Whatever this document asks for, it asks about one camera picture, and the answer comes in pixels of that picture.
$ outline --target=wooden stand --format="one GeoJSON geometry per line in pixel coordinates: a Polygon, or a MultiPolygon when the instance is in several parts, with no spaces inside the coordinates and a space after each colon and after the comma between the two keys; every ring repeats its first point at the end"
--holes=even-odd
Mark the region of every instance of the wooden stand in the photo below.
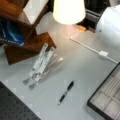
{"type": "Polygon", "coordinates": [[[51,37],[47,32],[38,36],[33,35],[23,47],[10,45],[5,46],[5,54],[9,65],[38,55],[44,43],[48,43],[47,50],[49,50],[50,47],[56,48],[54,42],[52,41],[51,37]]]}
{"type": "Polygon", "coordinates": [[[55,47],[48,33],[37,36],[35,32],[35,28],[40,19],[48,12],[47,5],[43,8],[35,23],[30,24],[28,17],[23,11],[23,7],[28,1],[29,0],[0,0],[0,16],[17,22],[25,39],[25,45],[22,47],[10,44],[4,47],[10,65],[38,55],[44,43],[48,43],[49,48],[51,46],[55,47]]]}

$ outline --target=cable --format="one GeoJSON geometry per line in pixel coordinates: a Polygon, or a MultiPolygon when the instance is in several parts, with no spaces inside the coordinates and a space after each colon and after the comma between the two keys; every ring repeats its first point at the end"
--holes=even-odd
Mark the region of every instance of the cable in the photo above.
{"type": "Polygon", "coordinates": [[[89,49],[89,50],[97,53],[97,54],[98,54],[99,56],[101,56],[102,58],[108,59],[108,60],[114,62],[115,64],[118,64],[117,61],[115,61],[114,59],[112,59],[112,58],[110,58],[110,57],[108,56],[108,54],[109,54],[108,52],[106,52],[106,51],[100,51],[100,52],[99,52],[99,51],[97,51],[97,50],[95,50],[95,49],[93,49],[93,48],[91,48],[91,47],[89,47],[89,46],[86,46],[86,45],[78,42],[77,40],[74,40],[74,39],[71,38],[71,37],[70,37],[69,39],[72,40],[72,41],[74,41],[74,42],[76,42],[77,44],[79,44],[79,45],[81,45],[81,46],[83,46],[83,47],[85,47],[85,48],[87,48],[87,49],[89,49]]]}

